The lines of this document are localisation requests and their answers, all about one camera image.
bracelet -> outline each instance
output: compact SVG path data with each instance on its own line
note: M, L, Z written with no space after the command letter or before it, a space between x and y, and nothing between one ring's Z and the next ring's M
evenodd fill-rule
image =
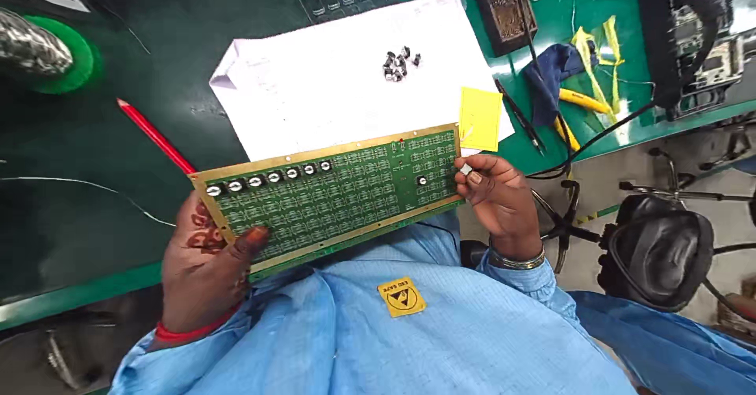
M161 342L168 342L168 343L184 343L184 342L192 342L199 340L208 334L214 332L219 327L221 327L223 324L225 324L234 313L236 313L239 310L239 307L241 306L241 302L237 303L233 306L227 313L224 313L221 317L219 317L217 320L215 320L213 323L210 323L204 327L198 328L197 330L193 330L191 332L185 332L185 333L174 333L169 331L165 326L163 325L163 322L157 323L157 326L155 326L155 340L161 341Z
M498 252L496 252L496 249L494 249L490 238L488 239L488 246L489 246L489 250L491 251L491 254L488 255L488 263L497 268L515 269L518 271L524 271L526 269L537 268L538 266L541 266L541 264L543 264L546 261L546 248L543 245L543 243L541 243L540 254L538 254L531 260L526 260L523 262L510 260L500 255Z

green ring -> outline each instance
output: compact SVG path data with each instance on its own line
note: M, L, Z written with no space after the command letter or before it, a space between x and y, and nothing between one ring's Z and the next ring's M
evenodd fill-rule
M40 16L24 16L28 21L56 35L71 51L73 64L60 78L37 82L30 88L43 94L63 94L84 85L95 68L95 54L92 47L70 26L57 20Z

red wristband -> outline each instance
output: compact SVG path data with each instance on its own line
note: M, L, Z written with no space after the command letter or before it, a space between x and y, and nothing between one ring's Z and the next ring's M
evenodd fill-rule
M189 342L189 341L196 341L214 332L218 327L226 323L228 319L230 319L232 315L239 310L240 306L241 306L241 302L237 303L227 313L224 313L220 318L218 318L214 322L204 327L198 328L197 330L193 330L191 332L186 332L186 333L170 332L168 329L163 327L163 322L159 322L157 323L157 326L155 326L155 340L161 341L161 342L167 342L167 343L183 343L183 342Z

pencil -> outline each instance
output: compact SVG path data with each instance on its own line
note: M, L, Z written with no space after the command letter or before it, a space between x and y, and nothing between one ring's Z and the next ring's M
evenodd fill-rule
M171 145L171 143L168 142L167 139L158 132L158 130L155 128L155 126L152 126L152 123L150 123L149 120L147 120L144 116L142 116L142 113L139 113L139 110L135 109L134 106L130 105L126 101L116 98L118 102L118 107L123 110L124 113L128 117L131 118L131 120L134 121L134 123L139 126L139 129L145 132L146 136L150 137L150 139L157 144L158 147L160 147L161 150L165 153L166 156L168 156L171 160L173 160L174 163L176 163L176 166L180 167L181 170L186 173L195 173L196 169L187 162L186 159L184 159L183 156L181 156L180 153Z

printed circuit board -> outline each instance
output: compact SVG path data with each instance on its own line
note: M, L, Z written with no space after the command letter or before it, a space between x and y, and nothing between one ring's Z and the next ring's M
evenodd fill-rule
M269 227L255 280L457 206L459 154L450 124L189 177L229 243Z

